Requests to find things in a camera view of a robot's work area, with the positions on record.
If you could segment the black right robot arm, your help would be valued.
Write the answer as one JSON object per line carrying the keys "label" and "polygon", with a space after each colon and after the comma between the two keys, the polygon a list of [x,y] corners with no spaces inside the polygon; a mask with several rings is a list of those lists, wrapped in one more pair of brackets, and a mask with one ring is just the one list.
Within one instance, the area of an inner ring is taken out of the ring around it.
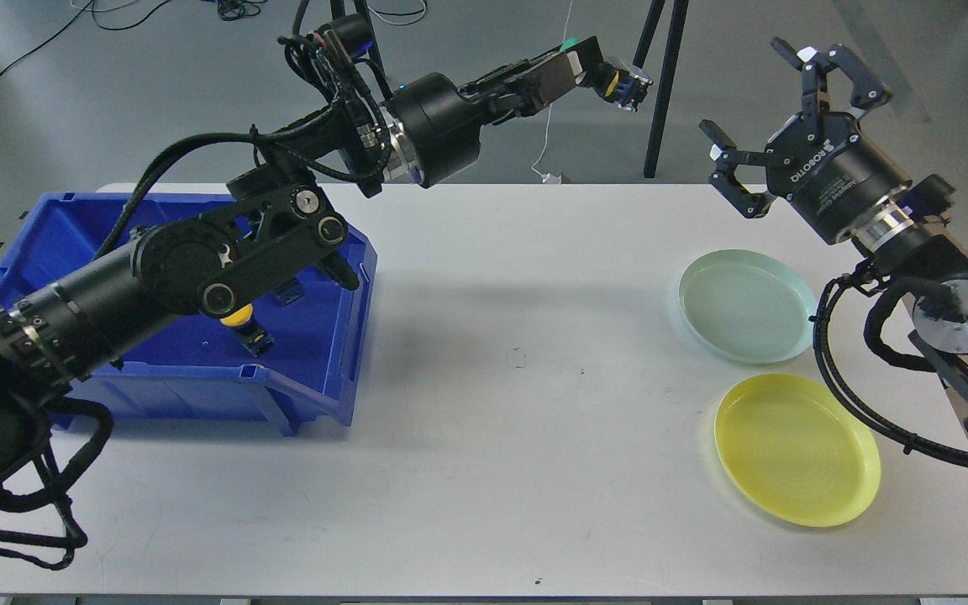
{"label": "black right robot arm", "polygon": [[760,152],[739,150],[704,119],[710,182],[745,218],[765,217],[782,199],[826,244],[855,245],[860,264],[826,284],[811,317],[823,381],[846,411],[904,452],[968,468],[968,451],[904,429],[861,401],[829,343],[841,296],[861,292],[873,299],[865,347],[892,367],[933,372],[968,402],[968,253],[945,229],[953,187],[937,175],[915,182],[865,136],[860,119],[892,94],[849,47],[796,50],[779,38],[771,45],[802,76],[802,106]]}

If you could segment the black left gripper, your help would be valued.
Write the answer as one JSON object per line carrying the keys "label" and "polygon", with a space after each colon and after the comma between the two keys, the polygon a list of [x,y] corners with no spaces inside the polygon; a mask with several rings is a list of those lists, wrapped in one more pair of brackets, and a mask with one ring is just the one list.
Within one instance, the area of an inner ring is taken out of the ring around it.
{"label": "black left gripper", "polygon": [[538,114],[600,62],[596,37],[569,39],[462,85],[438,72],[404,85],[383,107],[392,135],[411,154],[408,175],[428,188],[460,172],[479,158],[481,128]]}

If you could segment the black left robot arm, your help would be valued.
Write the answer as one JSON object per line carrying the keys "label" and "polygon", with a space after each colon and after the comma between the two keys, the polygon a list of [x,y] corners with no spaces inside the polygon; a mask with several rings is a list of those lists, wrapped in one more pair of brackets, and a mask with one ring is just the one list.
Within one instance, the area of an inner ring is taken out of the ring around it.
{"label": "black left robot arm", "polygon": [[[480,154],[481,127],[540,113],[565,93],[591,89],[621,107],[643,97],[641,80],[603,57],[596,38],[566,41],[499,66],[464,85],[440,73],[393,91],[373,64],[366,4],[303,30],[308,3],[279,43],[292,72],[325,106],[272,133],[206,133],[169,145],[145,168],[88,264],[0,308],[0,512],[51,506],[61,536],[0,529],[0,556],[58,571],[88,537],[69,490],[110,438],[102,403],[70,397],[71,383],[187,315],[228,320],[314,267],[354,291],[360,275],[342,256],[350,227],[316,175],[373,197],[410,176],[433,187]],[[222,143],[245,143],[254,167],[227,188],[232,202],[195,217],[131,229],[151,188],[180,160]]]}

